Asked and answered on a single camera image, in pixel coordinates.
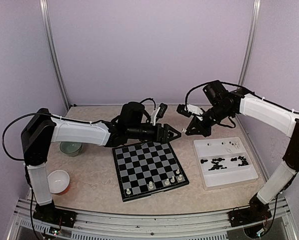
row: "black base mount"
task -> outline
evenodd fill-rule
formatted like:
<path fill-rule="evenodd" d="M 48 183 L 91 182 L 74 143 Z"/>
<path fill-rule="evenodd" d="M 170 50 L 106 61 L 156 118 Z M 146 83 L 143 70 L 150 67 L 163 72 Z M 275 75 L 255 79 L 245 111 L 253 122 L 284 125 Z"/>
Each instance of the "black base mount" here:
<path fill-rule="evenodd" d="M 269 205 L 263 204 L 256 195 L 249 201 L 249 207 L 232 210 L 227 215 L 232 227 L 260 222 L 272 217 Z"/>
<path fill-rule="evenodd" d="M 56 208 L 52 201 L 52 203 L 43 206 L 37 204 L 33 218 L 49 224 L 73 228 L 76 215 L 74 211 Z"/>

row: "white plastic tray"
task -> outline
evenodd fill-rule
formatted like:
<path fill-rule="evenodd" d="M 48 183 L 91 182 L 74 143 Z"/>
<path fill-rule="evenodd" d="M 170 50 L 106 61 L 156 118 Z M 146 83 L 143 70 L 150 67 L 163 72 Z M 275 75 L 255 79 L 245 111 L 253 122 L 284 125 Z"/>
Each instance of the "white plastic tray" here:
<path fill-rule="evenodd" d="M 194 152 L 205 190 L 251 183 L 259 177 L 239 137 L 195 140 Z M 242 164 L 239 159 L 231 161 L 239 156 L 245 157 L 249 165 L 238 166 Z M 219 164 L 227 168 L 209 170 L 214 165 L 212 159 L 218 158 L 225 159 Z M 202 164 L 201 159 L 208 161 Z"/>

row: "aluminum frame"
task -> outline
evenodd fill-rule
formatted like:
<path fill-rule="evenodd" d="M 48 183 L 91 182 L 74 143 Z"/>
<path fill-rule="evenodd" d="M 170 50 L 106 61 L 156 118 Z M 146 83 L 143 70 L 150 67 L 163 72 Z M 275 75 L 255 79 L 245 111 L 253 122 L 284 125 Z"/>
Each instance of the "aluminum frame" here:
<path fill-rule="evenodd" d="M 239 75 L 239 81 L 238 81 L 239 85 L 244 85 L 246 74 L 248 72 L 249 63 L 253 51 L 254 39 L 255 39 L 256 30 L 259 22 L 260 7 L 261 7 L 261 0 L 254 0 L 253 12 L 252 12 L 249 34 L 247 39 L 246 52 L 245 52 L 243 65 Z"/>
<path fill-rule="evenodd" d="M 20 227 L 31 229 L 29 200 L 19 199 L 10 221 L 7 240 L 15 240 Z M 275 200 L 269 203 L 271 212 L 274 212 Z M 77 212 L 73 228 L 62 227 L 62 230 L 71 234 L 64 239 L 115 239 L 115 240 L 175 240 L 213 239 L 212 236 L 226 236 L 227 231 L 241 229 L 243 226 L 231 227 L 227 212 L 231 209 L 211 211 L 205 213 L 175 214 L 175 215 L 132 215 L 114 214 L 95 211 L 77 210 L 61 207 Z M 276 208 L 276 217 L 282 217 L 285 222 L 289 240 L 297 240 L 295 224 L 285 198 L 279 198 Z M 36 231 L 43 232 L 56 225 L 34 219 Z"/>
<path fill-rule="evenodd" d="M 61 74 L 59 61 L 58 61 L 57 54 L 56 54 L 47 0 L 40 0 L 40 11 L 41 11 L 41 15 L 43 18 L 44 29 L 45 29 L 45 33 L 46 33 L 46 37 L 47 37 L 47 42 L 48 42 L 48 48 L 49 48 L 51 60 L 53 63 L 58 88 L 60 90 L 61 98 L 63 100 L 65 109 L 66 109 L 66 111 L 68 111 L 71 108 L 71 103 L 69 100 L 69 95 L 66 91 L 66 87 L 65 87 L 63 77 Z"/>

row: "green bowl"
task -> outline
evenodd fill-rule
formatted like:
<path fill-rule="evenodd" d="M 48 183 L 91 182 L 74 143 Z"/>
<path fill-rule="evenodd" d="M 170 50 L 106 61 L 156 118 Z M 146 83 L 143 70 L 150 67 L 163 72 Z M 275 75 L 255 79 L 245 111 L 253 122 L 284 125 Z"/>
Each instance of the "green bowl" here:
<path fill-rule="evenodd" d="M 83 144 L 81 142 L 62 141 L 59 149 L 63 154 L 70 157 L 77 156 L 82 150 Z"/>

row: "metal corner post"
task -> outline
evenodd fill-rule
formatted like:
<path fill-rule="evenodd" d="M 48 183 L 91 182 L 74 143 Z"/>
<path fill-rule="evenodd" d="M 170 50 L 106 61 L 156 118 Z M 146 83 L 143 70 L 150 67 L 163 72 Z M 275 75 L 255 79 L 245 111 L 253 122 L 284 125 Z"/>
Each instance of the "metal corner post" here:
<path fill-rule="evenodd" d="M 50 22 L 48 1 L 47 0 L 39 0 L 39 1 L 40 1 L 40 10 L 41 10 L 42 18 L 43 18 L 45 33 L 47 36 L 48 48 L 49 48 L 51 60 L 52 60 L 53 66 L 54 66 L 54 71 L 56 74 L 58 87 L 60 90 L 60 94 L 61 94 L 64 106 L 65 106 L 65 109 L 66 109 L 66 111 L 68 111 L 71 107 L 71 104 L 70 104 L 69 96 L 66 91 L 65 84 L 64 84 L 64 81 L 62 78 L 61 69 L 60 69 L 59 61 L 58 61 L 56 50 L 55 50 L 53 34 L 52 34 L 52 27 L 51 27 L 51 22 Z"/>
<path fill-rule="evenodd" d="M 250 59 L 252 56 L 252 50 L 253 50 L 253 44 L 254 44 L 254 39 L 256 35 L 256 29 L 259 21 L 259 14 L 260 14 L 260 6 L 261 6 L 261 0 L 254 0 L 254 5 L 253 5 L 253 12 L 252 12 L 252 17 L 250 21 L 250 28 L 249 28 L 249 34 L 248 34 L 248 40 L 247 40 L 247 47 L 245 51 L 245 56 L 244 56 L 244 61 L 242 68 L 240 70 L 240 76 L 239 76 L 239 85 L 244 85 L 245 82 L 245 77 L 248 71 Z"/>

